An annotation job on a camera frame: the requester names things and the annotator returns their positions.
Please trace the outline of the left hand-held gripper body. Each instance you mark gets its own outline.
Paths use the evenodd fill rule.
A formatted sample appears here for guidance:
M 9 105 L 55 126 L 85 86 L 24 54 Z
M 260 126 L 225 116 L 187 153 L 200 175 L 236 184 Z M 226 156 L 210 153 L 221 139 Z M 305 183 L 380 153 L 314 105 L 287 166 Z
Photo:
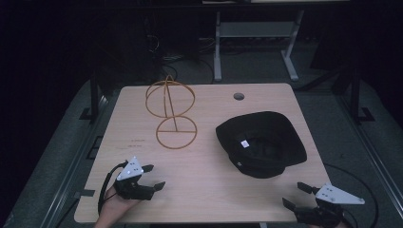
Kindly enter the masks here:
M 114 181 L 117 194 L 125 200 L 151 200 L 155 193 L 153 187 L 138 184 L 143 174 L 140 162 L 133 157 Z

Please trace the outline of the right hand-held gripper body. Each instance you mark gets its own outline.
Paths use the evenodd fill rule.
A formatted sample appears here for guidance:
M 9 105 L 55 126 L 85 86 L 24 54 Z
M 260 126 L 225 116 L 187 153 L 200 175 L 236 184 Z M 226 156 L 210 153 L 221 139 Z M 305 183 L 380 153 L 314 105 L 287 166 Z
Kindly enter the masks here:
M 336 227 L 342 221 L 351 227 L 351 223 L 344 217 L 341 205 L 363 205 L 365 200 L 330 183 L 326 183 L 318 189 L 319 191 L 313 194 L 317 203 L 315 208 L 296 207 L 294 215 L 297 222 L 319 227 Z

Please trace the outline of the black bucket hat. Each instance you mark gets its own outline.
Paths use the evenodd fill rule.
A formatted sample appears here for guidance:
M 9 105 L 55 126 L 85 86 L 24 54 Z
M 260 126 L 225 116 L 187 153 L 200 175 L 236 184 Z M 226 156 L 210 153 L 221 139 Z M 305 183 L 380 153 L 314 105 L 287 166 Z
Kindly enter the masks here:
M 230 162 L 244 175 L 269 179 L 307 161 L 305 147 L 283 114 L 262 111 L 231 118 L 216 127 Z

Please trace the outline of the gold wire hat stand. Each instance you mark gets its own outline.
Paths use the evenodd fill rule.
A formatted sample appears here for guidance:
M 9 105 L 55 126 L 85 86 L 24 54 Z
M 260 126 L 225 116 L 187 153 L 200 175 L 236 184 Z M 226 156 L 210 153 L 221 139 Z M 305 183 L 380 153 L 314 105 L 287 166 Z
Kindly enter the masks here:
M 193 89 L 175 81 L 171 75 L 148 87 L 144 105 L 152 116 L 160 119 L 155 137 L 162 147 L 183 149 L 195 141 L 198 127 L 187 116 L 195 102 Z

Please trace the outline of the person's left hand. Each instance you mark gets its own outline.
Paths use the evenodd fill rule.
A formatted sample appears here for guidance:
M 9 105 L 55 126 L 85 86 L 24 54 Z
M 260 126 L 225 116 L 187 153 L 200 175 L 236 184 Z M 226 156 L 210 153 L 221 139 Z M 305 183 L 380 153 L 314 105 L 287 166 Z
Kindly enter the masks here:
M 93 228 L 111 228 L 139 203 L 140 201 L 137 199 L 123 199 L 116 193 L 114 187 L 110 187 L 106 191 L 106 201 Z

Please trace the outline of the black floor socket box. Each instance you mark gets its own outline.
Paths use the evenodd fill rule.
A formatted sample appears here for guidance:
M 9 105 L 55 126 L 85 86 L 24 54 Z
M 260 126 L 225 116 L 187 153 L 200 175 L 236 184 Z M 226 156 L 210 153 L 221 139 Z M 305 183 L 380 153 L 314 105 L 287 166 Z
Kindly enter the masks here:
M 87 160 L 94 160 L 97 156 L 98 150 L 101 146 L 103 140 L 103 136 L 97 136 L 95 140 L 93 141 L 91 147 L 89 148 L 87 154 L 86 154 L 86 159 Z

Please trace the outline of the black table edge bracket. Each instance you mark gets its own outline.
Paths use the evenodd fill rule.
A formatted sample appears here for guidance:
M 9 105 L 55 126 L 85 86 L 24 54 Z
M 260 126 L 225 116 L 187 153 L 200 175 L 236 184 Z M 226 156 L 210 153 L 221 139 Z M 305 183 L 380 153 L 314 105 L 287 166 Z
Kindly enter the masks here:
M 82 191 L 75 192 L 74 198 L 79 199 L 80 197 L 93 197 L 95 190 L 84 189 Z

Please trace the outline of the aluminium floor rail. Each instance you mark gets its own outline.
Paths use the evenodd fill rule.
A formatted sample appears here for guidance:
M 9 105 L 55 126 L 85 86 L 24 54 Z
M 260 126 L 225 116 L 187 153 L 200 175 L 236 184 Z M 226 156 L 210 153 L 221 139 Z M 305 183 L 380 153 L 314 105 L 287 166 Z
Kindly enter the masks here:
M 67 113 L 71 117 L 65 117 L 56 130 L 55 140 L 51 141 L 55 145 L 46 162 L 48 183 L 55 188 L 40 228 L 55 228 L 65 207 L 74 200 L 75 188 L 83 190 L 94 159 L 91 155 L 93 144 L 104 133 L 101 123 L 107 104 L 107 98 L 102 95 L 96 102 L 99 114 L 94 120 L 89 117 L 91 108 L 88 104 L 78 108 L 77 117 L 73 108 Z
M 403 193 L 396 185 L 385 163 L 379 157 L 378 151 L 370 140 L 369 135 L 362 127 L 362 121 L 353 116 L 350 111 L 348 102 L 342 96 L 336 96 L 336 100 L 343 110 L 344 114 L 346 115 L 346 118 L 349 120 L 350 125 L 352 126 L 362 145 L 364 146 L 369 157 L 370 164 L 374 168 L 378 179 L 380 180 L 383 188 L 388 194 L 393 207 L 395 208 L 398 215 L 403 219 Z

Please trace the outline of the black metal stand post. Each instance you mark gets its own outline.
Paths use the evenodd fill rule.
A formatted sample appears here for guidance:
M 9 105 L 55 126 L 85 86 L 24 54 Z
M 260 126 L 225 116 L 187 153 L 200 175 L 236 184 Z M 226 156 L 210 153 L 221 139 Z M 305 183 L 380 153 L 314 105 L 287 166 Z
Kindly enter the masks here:
M 361 75 L 359 71 L 354 68 L 351 72 L 350 115 L 356 124 L 374 122 L 374 116 L 370 109 L 359 104 L 360 80 Z
M 83 109 L 80 120 L 90 121 L 94 123 L 99 115 L 99 102 L 100 102 L 100 92 L 98 88 L 98 78 L 97 73 L 93 72 L 89 79 L 90 88 L 90 107 Z

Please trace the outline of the white metal frame stand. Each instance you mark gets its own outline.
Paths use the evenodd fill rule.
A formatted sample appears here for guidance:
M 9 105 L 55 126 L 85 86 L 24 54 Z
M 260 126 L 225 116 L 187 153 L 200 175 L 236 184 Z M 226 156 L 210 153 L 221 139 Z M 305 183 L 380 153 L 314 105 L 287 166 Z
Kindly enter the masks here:
M 291 59 L 291 54 L 297 39 L 300 24 L 304 15 L 303 10 L 297 12 L 294 21 L 286 22 L 222 22 L 221 13 L 216 13 L 215 49 L 213 71 L 215 82 L 222 80 L 221 75 L 221 39 L 222 38 L 288 38 L 286 49 L 281 52 L 281 58 L 293 82 L 298 80 L 297 71 Z

